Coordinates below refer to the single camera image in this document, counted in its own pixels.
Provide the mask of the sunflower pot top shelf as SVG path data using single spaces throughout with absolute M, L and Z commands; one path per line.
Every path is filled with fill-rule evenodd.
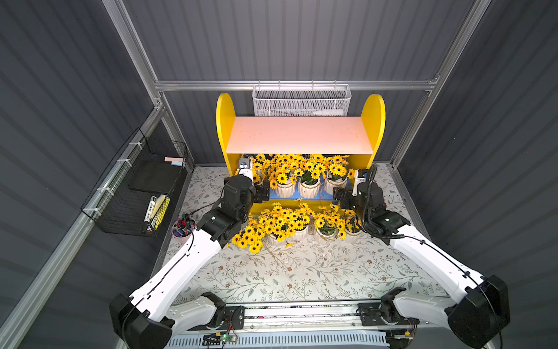
M 347 221 L 339 205 L 320 206 L 314 214 L 314 226 L 324 239 L 347 238 Z
M 275 202 L 270 209 L 265 209 L 257 218 L 260 230 L 266 236 L 272 236 L 277 241 L 286 241 L 295 235 L 294 214 L 292 208 L 285 208 Z

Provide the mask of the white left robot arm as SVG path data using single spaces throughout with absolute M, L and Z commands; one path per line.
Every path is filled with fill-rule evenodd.
M 240 232 L 253 204 L 269 197 L 268 181 L 256 186 L 244 174 L 225 178 L 222 197 L 174 257 L 131 295 L 117 295 L 110 302 L 113 330 L 128 348 L 165 348 L 177 334 L 200 326 L 216 329 L 222 324 L 226 304 L 211 292 L 182 305 L 173 302 Z

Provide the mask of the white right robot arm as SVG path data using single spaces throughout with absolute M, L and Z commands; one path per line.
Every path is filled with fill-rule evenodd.
M 410 221 L 387 209 L 383 191 L 371 180 L 354 190 L 336 188 L 333 202 L 356 213 L 353 223 L 397 250 L 427 272 L 446 292 L 444 298 L 414 295 L 397 286 L 382 296 L 379 311 L 388 324 L 404 318 L 428 321 L 452 331 L 470 348 L 486 348 L 511 321 L 507 284 L 465 266 L 429 241 Z

